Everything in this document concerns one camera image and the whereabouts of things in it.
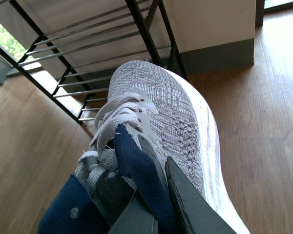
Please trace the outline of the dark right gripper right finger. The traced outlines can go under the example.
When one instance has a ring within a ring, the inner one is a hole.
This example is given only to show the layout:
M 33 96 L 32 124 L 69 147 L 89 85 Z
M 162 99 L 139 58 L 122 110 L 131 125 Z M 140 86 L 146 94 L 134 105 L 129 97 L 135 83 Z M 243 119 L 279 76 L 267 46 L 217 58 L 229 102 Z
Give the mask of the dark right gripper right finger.
M 173 158 L 167 158 L 165 171 L 178 234 L 235 233 L 205 201 Z

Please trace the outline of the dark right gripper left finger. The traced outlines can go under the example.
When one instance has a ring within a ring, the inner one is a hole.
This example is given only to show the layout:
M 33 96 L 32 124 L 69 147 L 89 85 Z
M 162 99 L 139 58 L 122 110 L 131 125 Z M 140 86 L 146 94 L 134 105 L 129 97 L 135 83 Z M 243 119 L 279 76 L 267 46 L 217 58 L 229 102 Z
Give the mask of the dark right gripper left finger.
M 110 234 L 158 233 L 158 221 L 139 192 L 120 177 L 101 177 L 98 180 L 95 204 L 110 227 Z

